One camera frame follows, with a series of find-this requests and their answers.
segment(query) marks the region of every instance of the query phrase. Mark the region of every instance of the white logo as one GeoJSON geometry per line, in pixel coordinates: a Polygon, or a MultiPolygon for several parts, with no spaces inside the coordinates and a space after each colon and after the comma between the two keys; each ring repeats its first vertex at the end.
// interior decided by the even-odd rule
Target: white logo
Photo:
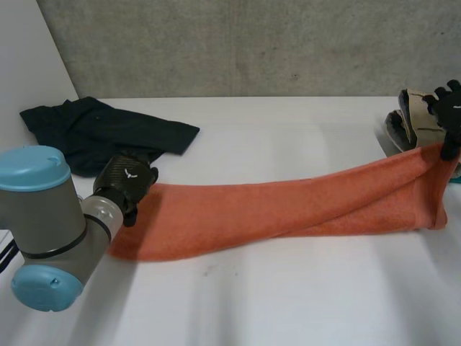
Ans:
{"type": "Polygon", "coordinates": [[[127,178],[130,179],[130,178],[137,178],[138,175],[131,175],[130,173],[128,173],[127,169],[125,168],[125,174],[127,175],[127,178]]]}

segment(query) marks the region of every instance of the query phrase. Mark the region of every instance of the light blue cap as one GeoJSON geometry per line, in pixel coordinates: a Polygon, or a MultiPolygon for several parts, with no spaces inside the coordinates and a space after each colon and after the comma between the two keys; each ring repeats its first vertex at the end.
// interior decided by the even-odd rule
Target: light blue cap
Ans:
{"type": "Polygon", "coordinates": [[[18,301],[39,311],[66,310],[83,289],[75,276],[48,265],[24,265],[12,280],[18,301]]]}
{"type": "Polygon", "coordinates": [[[50,146],[25,146],[0,154],[0,190],[42,191],[70,176],[63,153],[50,146]]]}

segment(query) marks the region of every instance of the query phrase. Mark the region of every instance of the white wall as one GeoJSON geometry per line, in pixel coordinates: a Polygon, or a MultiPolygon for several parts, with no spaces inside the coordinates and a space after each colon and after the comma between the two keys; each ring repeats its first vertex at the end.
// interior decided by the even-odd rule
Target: white wall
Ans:
{"type": "Polygon", "coordinates": [[[1,0],[0,151],[35,142],[19,112],[76,98],[35,0],[1,0]]]}

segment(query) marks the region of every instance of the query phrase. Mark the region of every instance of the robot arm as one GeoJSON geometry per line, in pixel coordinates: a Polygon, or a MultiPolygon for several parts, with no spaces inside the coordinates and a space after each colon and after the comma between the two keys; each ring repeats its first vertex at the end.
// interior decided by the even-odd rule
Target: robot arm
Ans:
{"type": "Polygon", "coordinates": [[[0,156],[0,216],[24,265],[12,280],[23,304],[40,311],[67,309],[120,227],[132,226],[157,169],[114,156],[81,203],[63,154],[30,146],[0,156]]]}

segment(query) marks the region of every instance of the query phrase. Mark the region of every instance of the beige cloth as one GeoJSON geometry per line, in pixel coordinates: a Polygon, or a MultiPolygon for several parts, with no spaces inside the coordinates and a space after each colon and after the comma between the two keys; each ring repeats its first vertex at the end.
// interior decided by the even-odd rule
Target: beige cloth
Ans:
{"type": "MultiPolygon", "coordinates": [[[[404,110],[395,110],[386,118],[386,129],[391,141],[401,151],[443,142],[445,130],[437,125],[436,117],[429,114],[427,103],[422,100],[426,95],[437,96],[412,89],[407,89],[407,93],[409,117],[404,110]]],[[[460,165],[452,175],[452,178],[458,177],[461,177],[460,165]]]]}

